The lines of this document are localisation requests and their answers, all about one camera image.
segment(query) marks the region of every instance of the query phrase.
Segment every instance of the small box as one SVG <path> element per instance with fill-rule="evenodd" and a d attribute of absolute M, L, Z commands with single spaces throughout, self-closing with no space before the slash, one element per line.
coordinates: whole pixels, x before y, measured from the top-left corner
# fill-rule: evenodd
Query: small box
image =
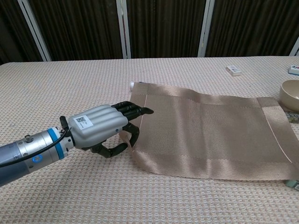
<path fill-rule="evenodd" d="M 229 72 L 232 76 L 240 76 L 241 75 L 241 70 L 235 67 L 234 65 L 228 65 L 226 67 L 226 71 Z"/>
<path fill-rule="evenodd" d="M 299 66 L 292 65 L 292 66 L 289 68 L 288 72 L 289 72 L 289 74 L 299 76 Z"/>

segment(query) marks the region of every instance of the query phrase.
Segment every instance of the blue ring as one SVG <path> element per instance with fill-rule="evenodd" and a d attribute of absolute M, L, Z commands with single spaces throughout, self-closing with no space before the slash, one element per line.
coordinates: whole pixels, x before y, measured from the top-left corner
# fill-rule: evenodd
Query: blue ring
<path fill-rule="evenodd" d="M 49 133 L 50 137 L 52 138 L 53 142 L 58 139 L 58 137 L 56 136 L 56 134 L 52 128 L 48 129 L 48 133 Z M 56 144 L 55 148 L 56 148 L 59 159 L 62 160 L 64 158 L 64 152 L 62 150 L 61 144 L 60 143 Z"/>

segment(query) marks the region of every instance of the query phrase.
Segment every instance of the qr code label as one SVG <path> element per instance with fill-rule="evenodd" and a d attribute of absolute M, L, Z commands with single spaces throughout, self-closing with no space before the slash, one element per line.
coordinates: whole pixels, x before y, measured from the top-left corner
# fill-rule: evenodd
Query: qr code label
<path fill-rule="evenodd" d="M 93 123 L 86 115 L 74 118 L 74 121 L 76 122 L 80 130 L 93 126 Z"/>

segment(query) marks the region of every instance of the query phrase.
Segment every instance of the table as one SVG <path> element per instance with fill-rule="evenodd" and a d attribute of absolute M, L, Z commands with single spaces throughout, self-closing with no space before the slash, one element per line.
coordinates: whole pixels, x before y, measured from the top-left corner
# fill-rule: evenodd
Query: table
<path fill-rule="evenodd" d="M 0 145 L 130 99 L 131 81 L 213 95 L 274 97 L 299 57 L 152 58 L 0 66 Z M 225 71 L 235 65 L 242 75 Z M 292 124 L 299 138 L 299 125 Z M 113 147 L 118 136 L 108 141 Z M 297 223 L 299 192 L 281 181 L 199 180 L 139 169 L 128 151 L 105 159 L 73 149 L 0 188 L 0 223 Z"/>

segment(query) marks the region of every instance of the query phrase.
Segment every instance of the robotic hand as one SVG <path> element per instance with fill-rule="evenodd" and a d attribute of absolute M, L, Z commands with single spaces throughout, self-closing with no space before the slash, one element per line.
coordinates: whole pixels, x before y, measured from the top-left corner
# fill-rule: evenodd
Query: robotic hand
<path fill-rule="evenodd" d="M 106 158 L 116 156 L 127 148 L 126 143 L 111 149 L 102 143 L 123 130 L 132 134 L 130 144 L 133 146 L 138 139 L 139 128 L 129 121 L 152 113 L 149 108 L 125 101 L 95 107 L 70 117 L 69 122 L 61 116 L 61 131 L 52 127 L 0 147 L 0 187 L 63 159 L 73 147 L 90 149 Z"/>

